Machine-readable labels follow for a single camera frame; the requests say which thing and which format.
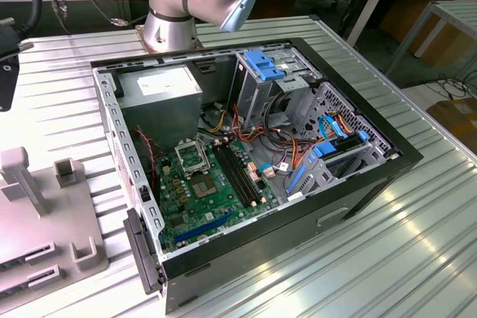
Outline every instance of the red wire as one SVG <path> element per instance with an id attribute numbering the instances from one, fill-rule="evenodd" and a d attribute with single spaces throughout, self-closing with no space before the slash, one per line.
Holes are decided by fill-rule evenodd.
<path id="1" fill-rule="evenodd" d="M 152 169 L 152 188 L 154 188 L 154 183 L 156 182 L 156 171 L 154 170 L 154 154 L 152 152 L 151 146 L 151 139 L 146 137 L 146 135 L 141 132 L 140 130 L 136 130 L 136 132 L 146 141 L 149 148 L 149 155 L 151 156 L 151 169 Z"/>

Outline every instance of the orange wire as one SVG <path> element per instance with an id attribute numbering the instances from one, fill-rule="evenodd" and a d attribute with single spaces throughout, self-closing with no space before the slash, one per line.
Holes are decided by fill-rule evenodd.
<path id="1" fill-rule="evenodd" d="M 343 117 L 341 115 L 338 115 L 338 120 L 341 122 L 341 125 L 344 127 L 344 130 L 348 132 L 348 134 L 351 134 L 352 130 L 347 127 L 347 125 L 344 123 Z"/>

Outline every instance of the metal profile rail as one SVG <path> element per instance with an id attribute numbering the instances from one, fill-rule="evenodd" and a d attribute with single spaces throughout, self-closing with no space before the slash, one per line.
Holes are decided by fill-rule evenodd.
<path id="1" fill-rule="evenodd" d="M 402 59 L 409 46 L 411 46 L 414 39 L 416 39 L 431 15 L 439 16 L 443 21 L 454 25 L 458 30 L 472 37 L 474 40 L 477 40 L 477 1 L 431 1 L 424 9 L 419 19 L 414 23 L 396 52 L 394 52 L 391 62 L 385 70 L 386 76 L 389 77 L 392 71 L 396 68 L 397 64 Z M 462 68 L 459 77 L 465 74 L 476 60 L 477 57 L 473 57 L 468 61 Z"/>
<path id="2" fill-rule="evenodd" d="M 424 159 L 360 215 L 170 317 L 474 317 L 477 170 L 471 152 L 322 22 L 253 20 L 234 34 L 209 25 L 198 32 L 205 46 L 301 36 Z M 141 42 L 134 31 L 33 41 L 35 48 L 20 55 L 13 109 L 0 114 L 8 133 L 0 147 L 10 140 L 34 146 L 36 168 L 52 157 L 82 161 L 110 267 L 4 316 L 157 317 L 161 302 L 144 294 L 122 225 L 126 201 L 89 73 L 91 60 L 144 54 Z M 17 130 L 20 121 L 28 131 Z"/>

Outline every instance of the blue pcie slot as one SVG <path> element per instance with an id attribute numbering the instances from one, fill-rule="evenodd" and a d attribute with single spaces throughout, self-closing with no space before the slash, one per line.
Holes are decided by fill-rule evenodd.
<path id="1" fill-rule="evenodd" d="M 227 219 L 232 216 L 233 212 L 229 212 L 225 214 L 224 216 L 215 219 L 209 223 L 205 223 L 202 226 L 196 227 L 195 229 L 189 230 L 188 232 L 184 232 L 183 234 L 179 234 L 174 238 L 174 242 L 178 243 L 181 241 L 188 240 L 190 238 L 193 238 L 194 236 L 199 236 L 203 234 L 204 232 L 207 232 L 212 229 L 216 229 L 219 226 L 224 225 L 227 222 Z"/>

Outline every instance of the storage box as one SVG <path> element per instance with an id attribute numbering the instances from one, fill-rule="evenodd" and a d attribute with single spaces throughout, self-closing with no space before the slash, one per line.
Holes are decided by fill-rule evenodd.
<path id="1" fill-rule="evenodd" d="M 436 121 L 477 154 L 477 100 L 441 101 L 427 109 Z"/>

